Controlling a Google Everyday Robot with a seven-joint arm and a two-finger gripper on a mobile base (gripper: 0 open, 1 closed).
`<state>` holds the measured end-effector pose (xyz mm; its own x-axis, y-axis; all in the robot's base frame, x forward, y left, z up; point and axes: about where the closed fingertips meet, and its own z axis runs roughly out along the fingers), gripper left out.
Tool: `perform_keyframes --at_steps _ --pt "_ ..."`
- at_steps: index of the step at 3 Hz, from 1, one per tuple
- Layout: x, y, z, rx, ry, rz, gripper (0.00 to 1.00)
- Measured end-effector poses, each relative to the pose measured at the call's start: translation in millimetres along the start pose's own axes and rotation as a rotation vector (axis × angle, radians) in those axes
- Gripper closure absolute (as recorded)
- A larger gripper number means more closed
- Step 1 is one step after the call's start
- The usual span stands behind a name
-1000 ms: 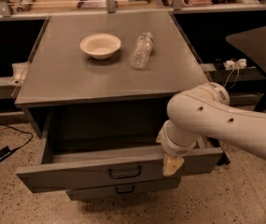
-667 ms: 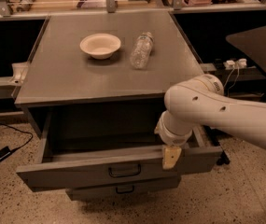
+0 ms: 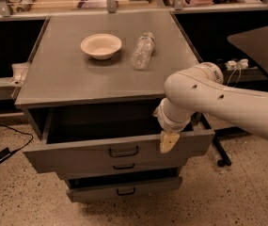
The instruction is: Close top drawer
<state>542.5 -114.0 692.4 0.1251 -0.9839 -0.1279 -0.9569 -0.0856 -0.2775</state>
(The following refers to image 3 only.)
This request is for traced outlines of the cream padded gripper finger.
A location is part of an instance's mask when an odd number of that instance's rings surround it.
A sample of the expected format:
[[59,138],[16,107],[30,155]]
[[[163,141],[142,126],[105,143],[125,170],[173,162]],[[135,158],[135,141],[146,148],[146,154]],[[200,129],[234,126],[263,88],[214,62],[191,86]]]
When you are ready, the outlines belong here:
[[180,138],[179,133],[162,131],[160,135],[160,152],[169,153]]

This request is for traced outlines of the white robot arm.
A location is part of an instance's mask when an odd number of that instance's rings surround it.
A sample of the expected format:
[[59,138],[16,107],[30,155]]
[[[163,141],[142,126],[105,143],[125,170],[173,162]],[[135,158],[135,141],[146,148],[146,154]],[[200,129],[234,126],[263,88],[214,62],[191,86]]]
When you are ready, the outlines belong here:
[[211,62],[171,74],[165,98],[154,116],[162,127],[160,151],[170,152],[194,113],[207,113],[268,140],[268,92],[223,84],[221,70]]

